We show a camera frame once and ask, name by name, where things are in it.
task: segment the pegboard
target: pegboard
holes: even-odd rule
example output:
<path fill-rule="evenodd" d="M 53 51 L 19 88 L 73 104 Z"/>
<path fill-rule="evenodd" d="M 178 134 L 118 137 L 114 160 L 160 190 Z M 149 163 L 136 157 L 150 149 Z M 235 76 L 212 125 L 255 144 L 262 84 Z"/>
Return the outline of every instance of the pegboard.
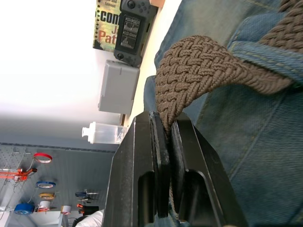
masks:
<path fill-rule="evenodd" d="M 19 166 L 26 170 L 31 166 L 33 155 L 39 152 L 51 155 L 53 160 L 49 164 L 34 161 L 32 168 L 37 168 L 37 173 L 27 181 L 16 184 L 8 180 L 4 185 L 5 180 L 0 179 L 1 210 L 13 210 L 17 204 L 26 202 L 37 206 L 42 200 L 39 197 L 41 193 L 56 193 L 52 210 L 60 210 L 62 205 L 78 210 L 77 203 L 81 201 L 78 201 L 75 193 L 85 189 L 98 193 L 90 195 L 93 200 L 87 205 L 104 208 L 113 153 L 0 145 L 0 169 L 16 169 Z M 55 182 L 56 187 L 36 189 L 37 181 Z"/>

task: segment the book cover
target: book cover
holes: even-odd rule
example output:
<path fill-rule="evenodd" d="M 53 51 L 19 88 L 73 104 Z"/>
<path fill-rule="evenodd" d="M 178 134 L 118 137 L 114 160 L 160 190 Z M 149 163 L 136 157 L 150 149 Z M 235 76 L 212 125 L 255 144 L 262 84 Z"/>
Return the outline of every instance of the book cover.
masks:
<path fill-rule="evenodd" d="M 93 48 L 114 52 L 121 0 L 97 0 Z"/>

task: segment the denim jeans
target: denim jeans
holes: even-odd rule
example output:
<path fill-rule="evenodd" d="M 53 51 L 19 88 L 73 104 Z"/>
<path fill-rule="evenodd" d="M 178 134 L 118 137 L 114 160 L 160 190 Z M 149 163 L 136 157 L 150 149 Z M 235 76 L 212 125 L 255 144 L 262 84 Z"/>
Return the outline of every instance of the denim jeans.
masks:
<path fill-rule="evenodd" d="M 279 4 L 183 0 L 155 58 L 158 67 L 176 41 L 207 35 L 235 56 L 295 81 L 270 96 L 243 85 L 220 87 L 184 110 L 219 154 L 249 226 L 303 224 L 303 55 L 256 43 L 283 18 Z M 154 80 L 144 89 L 150 111 L 156 110 Z M 184 225 L 172 216 L 160 221 L 154 226 Z"/>

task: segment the red tape roll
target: red tape roll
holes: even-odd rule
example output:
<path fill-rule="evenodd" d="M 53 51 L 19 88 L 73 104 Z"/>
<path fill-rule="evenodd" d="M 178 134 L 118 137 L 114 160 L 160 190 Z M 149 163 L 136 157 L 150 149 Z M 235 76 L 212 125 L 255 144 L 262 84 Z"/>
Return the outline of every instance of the red tape roll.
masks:
<path fill-rule="evenodd" d="M 34 154 L 34 160 L 40 163 L 50 163 L 52 161 L 52 156 L 45 154 L 45 153 L 35 153 Z"/>

